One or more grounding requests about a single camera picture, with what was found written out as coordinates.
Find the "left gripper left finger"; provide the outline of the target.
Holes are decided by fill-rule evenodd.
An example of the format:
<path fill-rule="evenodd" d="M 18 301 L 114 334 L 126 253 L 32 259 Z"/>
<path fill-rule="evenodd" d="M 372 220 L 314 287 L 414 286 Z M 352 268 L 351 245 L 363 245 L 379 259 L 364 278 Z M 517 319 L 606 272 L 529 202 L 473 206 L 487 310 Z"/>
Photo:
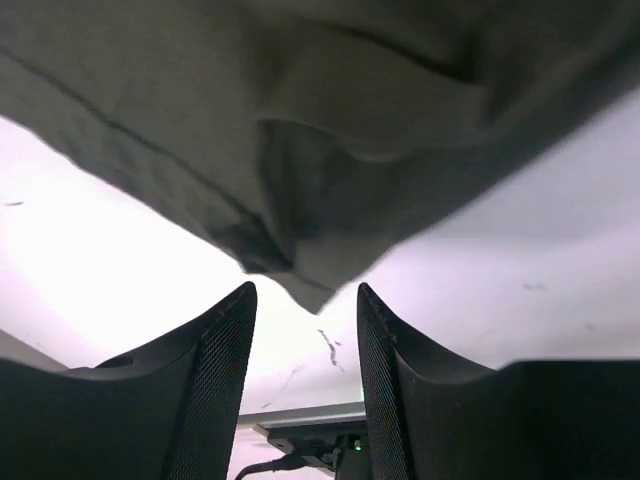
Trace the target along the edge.
<path fill-rule="evenodd" d="M 194 320 L 93 368 L 1 363 L 5 479 L 223 479 L 254 334 L 244 283 Z"/>

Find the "olive green shorts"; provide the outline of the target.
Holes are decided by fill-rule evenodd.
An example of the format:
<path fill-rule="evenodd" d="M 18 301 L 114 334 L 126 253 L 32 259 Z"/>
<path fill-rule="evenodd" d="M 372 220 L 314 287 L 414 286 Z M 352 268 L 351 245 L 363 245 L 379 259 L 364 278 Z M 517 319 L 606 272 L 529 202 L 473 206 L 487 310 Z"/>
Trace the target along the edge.
<path fill-rule="evenodd" d="M 635 1 L 5 1 L 1 113 L 316 313 L 639 84 Z"/>

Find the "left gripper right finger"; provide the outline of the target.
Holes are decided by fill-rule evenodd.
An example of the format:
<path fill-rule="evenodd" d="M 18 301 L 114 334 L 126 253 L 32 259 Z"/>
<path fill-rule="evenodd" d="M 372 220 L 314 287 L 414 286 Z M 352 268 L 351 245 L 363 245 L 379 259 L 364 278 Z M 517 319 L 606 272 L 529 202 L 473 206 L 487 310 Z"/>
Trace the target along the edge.
<path fill-rule="evenodd" d="M 400 319 L 367 285 L 357 336 L 377 479 L 635 479 L 639 364 L 491 369 Z"/>

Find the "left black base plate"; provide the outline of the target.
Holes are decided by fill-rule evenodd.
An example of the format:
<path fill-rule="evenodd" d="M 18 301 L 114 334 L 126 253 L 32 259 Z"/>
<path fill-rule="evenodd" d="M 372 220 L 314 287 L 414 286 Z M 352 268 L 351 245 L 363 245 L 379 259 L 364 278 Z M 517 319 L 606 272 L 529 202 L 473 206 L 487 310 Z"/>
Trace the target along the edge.
<path fill-rule="evenodd" d="M 371 479 L 363 402 L 243 414 L 230 479 Z"/>

